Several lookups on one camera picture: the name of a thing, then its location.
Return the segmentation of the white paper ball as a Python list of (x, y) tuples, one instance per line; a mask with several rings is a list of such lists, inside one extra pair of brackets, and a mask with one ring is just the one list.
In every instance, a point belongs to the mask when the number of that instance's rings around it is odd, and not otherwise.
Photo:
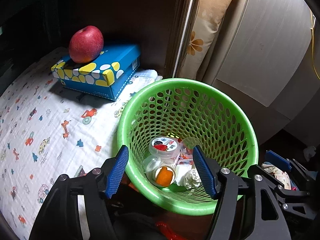
[(186, 189), (195, 189), (202, 185), (200, 175), (195, 165), (183, 164), (176, 166), (175, 183)]

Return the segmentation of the white round plastic lid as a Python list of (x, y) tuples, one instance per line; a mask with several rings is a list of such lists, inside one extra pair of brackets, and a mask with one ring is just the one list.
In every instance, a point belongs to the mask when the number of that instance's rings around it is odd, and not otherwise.
[(153, 155), (149, 155), (143, 160), (144, 173), (146, 174), (148, 179), (151, 179), (153, 181), (156, 180), (156, 171), (160, 167), (161, 163), (161, 158), (155, 157)]

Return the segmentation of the clear plastic cup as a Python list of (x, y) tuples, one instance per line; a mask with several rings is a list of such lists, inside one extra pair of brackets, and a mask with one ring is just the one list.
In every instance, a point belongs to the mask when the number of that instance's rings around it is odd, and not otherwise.
[(182, 159), (192, 159), (193, 149), (195, 146), (201, 146), (199, 139), (195, 137), (187, 137), (180, 142), (180, 156)]

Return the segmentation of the red labelled pudding cup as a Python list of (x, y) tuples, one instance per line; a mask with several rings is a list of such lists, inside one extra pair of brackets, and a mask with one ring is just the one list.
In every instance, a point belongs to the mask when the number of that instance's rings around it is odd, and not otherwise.
[(155, 137), (149, 143), (149, 153), (161, 161), (174, 163), (180, 155), (180, 143), (172, 137)]

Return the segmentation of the green mesh waste basket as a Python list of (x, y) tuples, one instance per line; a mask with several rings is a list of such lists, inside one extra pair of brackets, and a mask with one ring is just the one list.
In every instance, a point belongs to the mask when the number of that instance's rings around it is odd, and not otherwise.
[(125, 106), (117, 131), (118, 145), (129, 149), (126, 174), (154, 204), (174, 213), (204, 216), (214, 212), (216, 201), (203, 187), (160, 189), (147, 179), (143, 160), (149, 143), (159, 135), (199, 139), (208, 158), (239, 176), (258, 163), (258, 142), (242, 109), (226, 94), (195, 80), (165, 79), (133, 96)]

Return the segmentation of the white printed table cloth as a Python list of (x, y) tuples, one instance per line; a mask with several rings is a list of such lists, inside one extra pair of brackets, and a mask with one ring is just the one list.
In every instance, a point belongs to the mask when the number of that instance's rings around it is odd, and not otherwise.
[(84, 175), (116, 153), (126, 104), (158, 76), (138, 70), (108, 101), (66, 89), (52, 76), (64, 52), (33, 63), (1, 95), (1, 213), (19, 239), (29, 238), (59, 175)]

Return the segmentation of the blue yellow tissue box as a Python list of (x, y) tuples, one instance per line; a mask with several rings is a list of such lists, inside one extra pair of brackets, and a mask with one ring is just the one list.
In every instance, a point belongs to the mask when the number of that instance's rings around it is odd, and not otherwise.
[(75, 63), (65, 55), (51, 71), (68, 89), (116, 101), (139, 67), (140, 54), (136, 44), (105, 46), (89, 63)]

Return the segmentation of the white cabinet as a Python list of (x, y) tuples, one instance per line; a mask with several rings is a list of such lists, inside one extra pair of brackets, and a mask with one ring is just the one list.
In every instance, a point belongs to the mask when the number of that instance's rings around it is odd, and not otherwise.
[(247, 0), (217, 79), (267, 107), (296, 72), (310, 40), (304, 0)]

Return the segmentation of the red apple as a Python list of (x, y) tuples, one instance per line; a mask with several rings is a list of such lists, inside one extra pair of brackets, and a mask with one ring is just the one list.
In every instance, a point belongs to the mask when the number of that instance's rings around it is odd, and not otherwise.
[(69, 55), (75, 63), (88, 63), (100, 55), (104, 46), (101, 31), (92, 25), (77, 31), (69, 42)]

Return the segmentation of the beige floral pillow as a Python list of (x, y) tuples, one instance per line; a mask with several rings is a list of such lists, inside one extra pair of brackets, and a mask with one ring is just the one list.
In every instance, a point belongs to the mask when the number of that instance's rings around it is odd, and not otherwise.
[(187, 53), (177, 76), (202, 79), (215, 46), (220, 25), (232, 0), (199, 0)]

